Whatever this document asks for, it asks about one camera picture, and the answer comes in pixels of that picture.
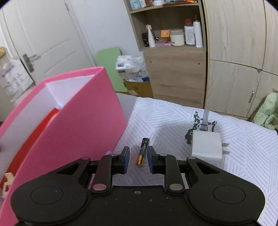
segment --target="green board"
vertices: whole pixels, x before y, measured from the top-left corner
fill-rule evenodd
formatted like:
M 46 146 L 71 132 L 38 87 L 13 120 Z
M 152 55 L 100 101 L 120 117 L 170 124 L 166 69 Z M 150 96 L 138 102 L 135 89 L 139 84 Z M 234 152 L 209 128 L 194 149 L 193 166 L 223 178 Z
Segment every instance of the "green board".
M 118 47 L 114 47 L 97 52 L 96 58 L 100 65 L 105 67 L 114 90 L 116 92 L 128 92 L 127 88 L 123 84 L 123 79 L 118 75 L 115 68 L 117 58 L 120 55 L 120 49 Z

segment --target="white plastic bag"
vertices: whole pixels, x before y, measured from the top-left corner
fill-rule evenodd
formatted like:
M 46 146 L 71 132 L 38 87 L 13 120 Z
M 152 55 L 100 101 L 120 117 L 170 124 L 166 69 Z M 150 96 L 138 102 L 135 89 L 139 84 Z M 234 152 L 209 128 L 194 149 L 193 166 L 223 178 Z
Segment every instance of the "white plastic bag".
M 13 103 L 33 83 L 20 60 L 9 59 L 0 71 L 0 85 Z
M 143 57 L 118 56 L 116 70 L 123 79 L 147 78 L 148 71 Z

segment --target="bed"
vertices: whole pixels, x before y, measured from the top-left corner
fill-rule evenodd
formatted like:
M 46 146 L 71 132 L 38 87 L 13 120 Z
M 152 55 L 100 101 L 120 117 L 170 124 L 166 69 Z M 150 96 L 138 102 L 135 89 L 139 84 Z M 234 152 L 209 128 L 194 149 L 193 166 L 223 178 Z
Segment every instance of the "bed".
M 122 186 L 163 185 L 163 175 L 150 174 L 148 165 L 135 166 L 142 138 L 149 137 L 157 153 L 185 160 L 191 155 L 190 132 L 198 129 L 205 110 L 178 104 L 117 94 L 128 125 L 114 153 L 130 147 L 130 163 L 126 175 L 114 175 L 113 184 Z M 224 150 L 219 168 L 258 186 L 265 195 L 265 208 L 258 219 L 262 226 L 276 225 L 278 218 L 278 136 L 251 122 L 209 112 L 208 130 L 220 132 Z

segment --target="green fabric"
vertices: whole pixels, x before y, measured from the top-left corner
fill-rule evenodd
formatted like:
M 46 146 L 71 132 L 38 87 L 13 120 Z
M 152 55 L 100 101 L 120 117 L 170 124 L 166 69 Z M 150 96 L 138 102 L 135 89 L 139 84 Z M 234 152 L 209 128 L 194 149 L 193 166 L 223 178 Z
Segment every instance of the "green fabric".
M 278 93 L 270 93 L 255 114 L 253 123 L 268 129 L 278 130 Z
M 114 47 L 97 52 L 96 58 L 100 65 L 105 67 L 114 90 L 116 92 L 128 92 L 127 88 L 123 84 L 123 79 L 116 71 L 116 61 L 120 55 L 120 49 Z

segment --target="cabinet handle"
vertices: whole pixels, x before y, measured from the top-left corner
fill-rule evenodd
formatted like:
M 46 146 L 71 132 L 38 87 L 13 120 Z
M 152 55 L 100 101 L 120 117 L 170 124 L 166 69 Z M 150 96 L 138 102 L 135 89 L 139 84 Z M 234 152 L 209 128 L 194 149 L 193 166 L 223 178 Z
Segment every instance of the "cabinet handle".
M 249 99 L 249 102 L 248 103 L 251 103 L 251 101 L 252 101 L 252 98 L 253 98 L 253 96 L 254 96 L 254 91 L 252 91 L 252 93 L 251 93 L 251 97 L 250 97 L 250 99 Z

